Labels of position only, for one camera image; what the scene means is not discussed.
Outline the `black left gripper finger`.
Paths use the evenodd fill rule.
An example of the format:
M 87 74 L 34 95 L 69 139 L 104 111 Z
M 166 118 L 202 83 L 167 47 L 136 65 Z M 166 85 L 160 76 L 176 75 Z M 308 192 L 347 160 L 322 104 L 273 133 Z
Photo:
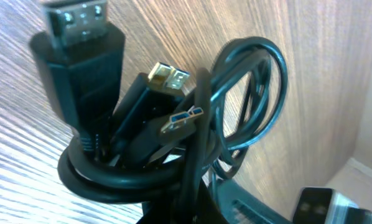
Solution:
M 291 224 L 233 180 L 217 180 L 210 193 L 228 223 Z

